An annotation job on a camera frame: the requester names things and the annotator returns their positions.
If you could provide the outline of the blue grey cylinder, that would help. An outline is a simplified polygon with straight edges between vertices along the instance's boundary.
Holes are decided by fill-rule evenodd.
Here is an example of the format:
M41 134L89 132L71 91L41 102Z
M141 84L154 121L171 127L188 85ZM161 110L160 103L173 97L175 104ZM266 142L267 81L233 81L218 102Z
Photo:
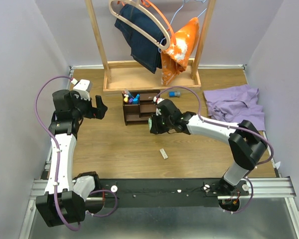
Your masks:
M171 91L168 93L168 96L170 98L179 98L181 96L181 92L180 91Z

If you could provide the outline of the brown wooden desk organizer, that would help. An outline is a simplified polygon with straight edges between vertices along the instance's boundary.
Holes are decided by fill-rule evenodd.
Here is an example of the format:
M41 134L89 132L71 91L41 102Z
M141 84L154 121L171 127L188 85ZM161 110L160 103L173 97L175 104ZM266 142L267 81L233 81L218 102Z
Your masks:
M134 98L137 94L139 94L140 98L139 103L136 105L129 105L123 102L125 125L147 124L148 119L155 113L156 110L153 98L160 93L160 90L138 90L129 92Z

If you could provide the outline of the beige eraser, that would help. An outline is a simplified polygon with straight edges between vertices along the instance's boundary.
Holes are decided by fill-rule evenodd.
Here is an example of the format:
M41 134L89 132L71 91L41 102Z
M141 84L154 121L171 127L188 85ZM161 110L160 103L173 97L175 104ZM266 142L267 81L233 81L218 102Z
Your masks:
M168 159L168 155L163 148L161 148L159 151L160 151L162 157L164 158L164 160Z

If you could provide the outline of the small green bottle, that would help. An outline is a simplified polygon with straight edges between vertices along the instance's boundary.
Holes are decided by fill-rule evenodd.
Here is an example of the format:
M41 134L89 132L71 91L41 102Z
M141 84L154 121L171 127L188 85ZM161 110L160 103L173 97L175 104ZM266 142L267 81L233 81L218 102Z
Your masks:
M149 129L151 129L151 127L152 127L152 120L151 119L148 119L148 124L149 124Z

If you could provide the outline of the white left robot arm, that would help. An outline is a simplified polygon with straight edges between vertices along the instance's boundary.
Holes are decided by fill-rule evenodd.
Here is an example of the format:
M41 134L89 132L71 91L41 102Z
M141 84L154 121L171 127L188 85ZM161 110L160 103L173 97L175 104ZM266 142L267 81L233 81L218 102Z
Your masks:
M101 120L108 110L99 95L95 96L97 106L93 107L88 92L59 90L52 98L55 111L48 128L52 145L50 173L44 194L36 198L36 208L48 227L82 222L86 199L100 193L95 171L73 177L72 166L81 121Z

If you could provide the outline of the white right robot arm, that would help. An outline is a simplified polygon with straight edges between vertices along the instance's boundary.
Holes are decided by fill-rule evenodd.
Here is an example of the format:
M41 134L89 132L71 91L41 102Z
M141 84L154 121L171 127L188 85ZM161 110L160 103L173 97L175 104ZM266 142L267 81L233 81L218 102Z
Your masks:
M169 99L155 97L153 102L156 112L149 119L150 133L199 135L229 145L234 162L217 184L217 190L222 194L235 192L239 182L255 169L267 150L268 143L248 120L224 123L194 112L182 113Z

